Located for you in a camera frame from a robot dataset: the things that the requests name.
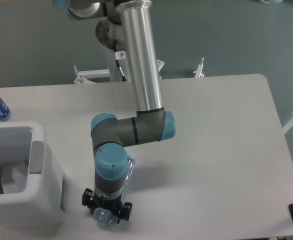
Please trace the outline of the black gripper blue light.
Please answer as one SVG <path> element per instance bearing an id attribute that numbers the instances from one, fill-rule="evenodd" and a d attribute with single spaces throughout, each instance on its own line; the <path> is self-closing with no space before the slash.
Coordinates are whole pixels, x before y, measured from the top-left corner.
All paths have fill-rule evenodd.
<path id="1" fill-rule="evenodd" d="M 115 199 L 106 200 L 103 197 L 98 197 L 90 188 L 86 188 L 82 194 L 81 204 L 90 210 L 91 215 L 98 208 L 116 213 L 116 222 L 120 223 L 121 220 L 128 221 L 130 219 L 133 207 L 131 202 L 122 202 L 121 199 L 122 194 Z"/>

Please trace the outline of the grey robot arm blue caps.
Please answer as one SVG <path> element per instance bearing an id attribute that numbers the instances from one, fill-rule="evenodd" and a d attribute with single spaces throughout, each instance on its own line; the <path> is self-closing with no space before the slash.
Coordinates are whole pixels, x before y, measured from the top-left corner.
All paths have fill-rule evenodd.
<path id="1" fill-rule="evenodd" d="M 94 189 L 85 189 L 81 203 L 101 224 L 127 221 L 132 203 L 123 201 L 135 163 L 126 147 L 160 142 L 176 134 L 172 112 L 165 110 L 160 87 L 150 9 L 151 0 L 55 0 L 74 21 L 98 19 L 95 34 L 110 50 L 123 82 L 131 82 L 136 115 L 118 119 L 100 113 L 91 121 Z M 127 71 L 121 70 L 127 62 Z"/>

